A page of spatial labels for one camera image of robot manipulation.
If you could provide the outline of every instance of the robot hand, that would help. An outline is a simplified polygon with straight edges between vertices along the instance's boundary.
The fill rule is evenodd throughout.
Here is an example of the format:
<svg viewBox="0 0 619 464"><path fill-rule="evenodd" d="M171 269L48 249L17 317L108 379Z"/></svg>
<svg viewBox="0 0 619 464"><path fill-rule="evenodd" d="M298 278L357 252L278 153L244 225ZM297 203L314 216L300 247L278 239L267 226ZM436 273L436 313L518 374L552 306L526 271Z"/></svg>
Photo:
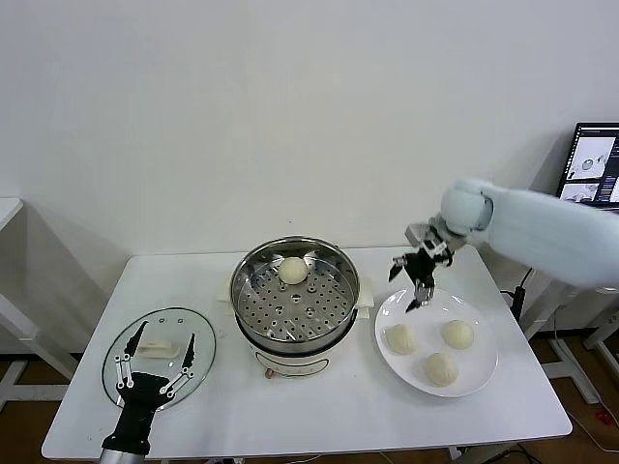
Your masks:
<svg viewBox="0 0 619 464"><path fill-rule="evenodd" d="M411 224L406 229L406 237L417 250L394 258L394 266L389 272L391 282L404 269L415 284L415 298L406 312L427 303L434 295L433 272L436 266L451 266L454 254L441 239L438 230L431 224Z"/></svg>
<svg viewBox="0 0 619 464"><path fill-rule="evenodd" d="M132 455L140 462L150 450L148 436L155 412L174 399L175 394L193 377L195 334L187 346L181 371L172 379L146 372L132 372L131 359L148 322L144 321L129 339L124 353L116 356L116 391L125 402L116 429L103 440L100 462L117 462L122 455Z"/></svg>

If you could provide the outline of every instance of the steamed bun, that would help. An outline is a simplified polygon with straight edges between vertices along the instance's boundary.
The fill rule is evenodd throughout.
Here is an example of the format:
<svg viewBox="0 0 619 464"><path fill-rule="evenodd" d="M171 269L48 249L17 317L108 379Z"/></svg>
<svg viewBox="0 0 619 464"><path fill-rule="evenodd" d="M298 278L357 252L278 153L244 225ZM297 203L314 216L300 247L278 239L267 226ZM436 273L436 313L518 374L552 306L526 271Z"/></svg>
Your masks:
<svg viewBox="0 0 619 464"><path fill-rule="evenodd" d="M398 324L385 330L387 343L392 350L401 355L410 355L419 348L419 340L415 329Z"/></svg>
<svg viewBox="0 0 619 464"><path fill-rule="evenodd" d="M308 265L297 257L285 258L278 268L280 279L289 285L303 282L308 276Z"/></svg>
<svg viewBox="0 0 619 464"><path fill-rule="evenodd" d="M473 344L473 328L464 321L450 321L441 328L445 342L457 350L466 350Z"/></svg>
<svg viewBox="0 0 619 464"><path fill-rule="evenodd" d="M457 379L456 360L451 355L434 353L424 362L424 372L439 387L447 387Z"/></svg>

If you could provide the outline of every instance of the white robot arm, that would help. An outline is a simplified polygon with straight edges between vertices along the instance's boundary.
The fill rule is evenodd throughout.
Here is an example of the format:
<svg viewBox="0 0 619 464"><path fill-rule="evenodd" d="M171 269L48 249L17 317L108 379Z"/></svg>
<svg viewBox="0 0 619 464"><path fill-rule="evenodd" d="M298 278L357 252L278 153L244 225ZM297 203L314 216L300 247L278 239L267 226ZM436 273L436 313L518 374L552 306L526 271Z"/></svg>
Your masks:
<svg viewBox="0 0 619 464"><path fill-rule="evenodd" d="M416 286L413 307L431 299L428 270L451 264L454 251L468 241L488 243L575 287L619 285L619 217L530 190L458 181L444 193L441 213L410 224L406 237L417 251L395 259L392 278L406 269Z"/></svg>

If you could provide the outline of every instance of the computer monitor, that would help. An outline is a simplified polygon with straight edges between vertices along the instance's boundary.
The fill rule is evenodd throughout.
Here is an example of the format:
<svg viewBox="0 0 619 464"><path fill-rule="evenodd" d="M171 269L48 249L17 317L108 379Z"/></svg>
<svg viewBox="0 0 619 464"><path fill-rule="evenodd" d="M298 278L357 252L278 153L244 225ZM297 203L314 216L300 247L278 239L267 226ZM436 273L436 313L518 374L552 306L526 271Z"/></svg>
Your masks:
<svg viewBox="0 0 619 464"><path fill-rule="evenodd" d="M578 123L557 196L619 210L619 123Z"/></svg>

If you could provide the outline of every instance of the white plate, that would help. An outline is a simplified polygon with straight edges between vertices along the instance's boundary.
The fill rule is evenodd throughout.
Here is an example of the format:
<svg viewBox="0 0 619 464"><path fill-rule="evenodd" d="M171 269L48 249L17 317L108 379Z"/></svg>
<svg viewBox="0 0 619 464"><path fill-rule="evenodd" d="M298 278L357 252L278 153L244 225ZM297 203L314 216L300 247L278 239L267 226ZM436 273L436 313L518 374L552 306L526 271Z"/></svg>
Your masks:
<svg viewBox="0 0 619 464"><path fill-rule="evenodd" d="M412 299L412 289L400 290L380 306L376 315L376 341L390 368L404 382L436 396L465 396L482 389L498 364L496 340L486 319L467 302L438 288L427 306L405 312ZM467 350L452 348L441 336L443 324L455 319L467 322L475 332L475 341ZM414 353L399 355L389 347L385 330L397 324L415 328L420 348ZM424 373L424 361L433 353L448 353L456 359L458 376L447 387L437 387Z"/></svg>

